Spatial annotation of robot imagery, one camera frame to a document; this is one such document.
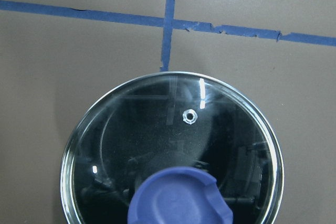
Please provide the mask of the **glass pot lid blue knob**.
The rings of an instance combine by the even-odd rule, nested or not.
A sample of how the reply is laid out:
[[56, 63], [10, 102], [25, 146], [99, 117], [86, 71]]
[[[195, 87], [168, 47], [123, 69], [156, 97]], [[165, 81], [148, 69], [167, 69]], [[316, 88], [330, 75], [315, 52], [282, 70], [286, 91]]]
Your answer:
[[238, 90], [161, 72], [85, 113], [65, 148], [60, 195], [68, 223], [274, 223], [283, 169], [273, 129]]

